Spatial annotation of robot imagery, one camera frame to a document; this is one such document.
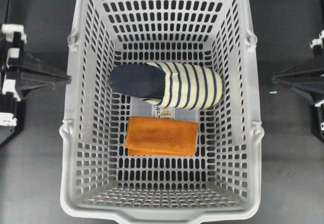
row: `slipper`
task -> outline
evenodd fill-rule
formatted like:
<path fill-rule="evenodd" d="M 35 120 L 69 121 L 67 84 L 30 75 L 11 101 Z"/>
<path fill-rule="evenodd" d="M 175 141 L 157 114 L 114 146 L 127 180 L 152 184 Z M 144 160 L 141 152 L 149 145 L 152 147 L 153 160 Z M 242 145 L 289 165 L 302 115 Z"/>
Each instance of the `slipper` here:
<path fill-rule="evenodd" d="M 182 63 L 117 66 L 109 84 L 115 92 L 153 105 L 189 110 L 215 106 L 222 95 L 222 80 L 216 72 Z"/>

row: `dark gray surface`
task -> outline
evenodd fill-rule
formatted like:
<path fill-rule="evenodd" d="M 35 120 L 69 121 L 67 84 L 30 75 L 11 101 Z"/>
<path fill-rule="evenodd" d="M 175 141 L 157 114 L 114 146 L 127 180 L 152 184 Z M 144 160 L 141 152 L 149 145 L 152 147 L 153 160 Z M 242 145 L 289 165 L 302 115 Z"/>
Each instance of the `dark gray surface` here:
<path fill-rule="evenodd" d="M 0 0 L 0 23 L 6 21 L 8 1 L 9 0 Z"/>
<path fill-rule="evenodd" d="M 11 0 L 9 22 L 23 23 L 29 51 L 66 67 L 75 0 Z M 250 0 L 257 47 L 262 196 L 249 220 L 219 223 L 323 223 L 324 144 L 312 136 L 307 103 L 271 84 L 274 73 L 312 57 L 322 29 L 319 0 Z M 276 95 L 269 91 L 277 90 Z M 0 147 L 0 223 L 115 223 L 70 217 L 59 204 L 64 88 L 27 101 L 25 130 Z"/>

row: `orange cloth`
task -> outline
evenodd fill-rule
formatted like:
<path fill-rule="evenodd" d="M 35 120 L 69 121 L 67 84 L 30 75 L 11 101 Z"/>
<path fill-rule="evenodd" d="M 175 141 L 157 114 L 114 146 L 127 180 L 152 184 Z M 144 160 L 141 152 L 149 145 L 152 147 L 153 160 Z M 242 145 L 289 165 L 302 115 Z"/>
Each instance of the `orange cloth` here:
<path fill-rule="evenodd" d="M 128 155 L 193 156 L 198 123 L 131 116 L 126 147 Z"/>

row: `white plastic part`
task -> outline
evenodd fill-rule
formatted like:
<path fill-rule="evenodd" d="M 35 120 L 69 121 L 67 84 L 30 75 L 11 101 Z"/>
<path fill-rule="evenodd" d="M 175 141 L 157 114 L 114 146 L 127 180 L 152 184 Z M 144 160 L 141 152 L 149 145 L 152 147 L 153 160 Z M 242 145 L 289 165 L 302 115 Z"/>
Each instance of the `white plastic part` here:
<path fill-rule="evenodd" d="M 315 102 L 314 106 L 315 107 L 320 107 L 323 103 L 324 103 L 324 99 Z"/>
<path fill-rule="evenodd" d="M 318 37 L 320 39 L 323 39 L 324 38 L 324 30 L 322 30 L 321 33 L 319 33 Z"/>
<path fill-rule="evenodd" d="M 320 38 L 315 38 L 310 43 L 310 48 L 313 49 L 315 46 L 321 46 L 323 48 L 323 41 Z"/>
<path fill-rule="evenodd" d="M 2 94 L 5 95 L 6 93 L 13 93 L 14 98 L 16 98 L 17 101 L 21 101 L 19 94 L 17 93 L 17 91 L 15 89 L 15 85 L 16 85 L 16 80 L 6 79 L 6 76 L 5 76 L 4 84 L 2 87 Z"/>
<path fill-rule="evenodd" d="M 8 42 L 12 42 L 14 38 L 14 32 L 21 33 L 21 40 L 24 43 L 27 43 L 27 36 L 24 32 L 24 26 L 20 24 L 3 24 L 1 27 L 1 31 L 6 35 L 6 40 Z"/>
<path fill-rule="evenodd" d="M 10 48 L 8 50 L 8 56 L 7 56 L 7 62 L 9 60 L 9 58 L 19 58 L 19 48 Z"/>
<path fill-rule="evenodd" d="M 12 113 L 0 112 L 0 125 L 2 126 L 16 126 L 17 118 Z"/>

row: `gray plastic basket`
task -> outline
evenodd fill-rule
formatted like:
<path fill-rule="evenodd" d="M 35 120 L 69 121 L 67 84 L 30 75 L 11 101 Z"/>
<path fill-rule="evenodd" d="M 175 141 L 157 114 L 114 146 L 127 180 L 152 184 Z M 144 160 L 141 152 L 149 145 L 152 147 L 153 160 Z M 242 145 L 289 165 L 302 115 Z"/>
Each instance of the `gray plastic basket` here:
<path fill-rule="evenodd" d="M 120 223 L 252 216 L 260 203 L 259 88 L 248 0 L 77 0 L 69 42 L 62 208 Z M 131 115 L 151 105 L 111 91 L 114 66 L 175 61 L 217 71 L 221 102 L 197 119 L 193 157 L 127 156 Z"/>

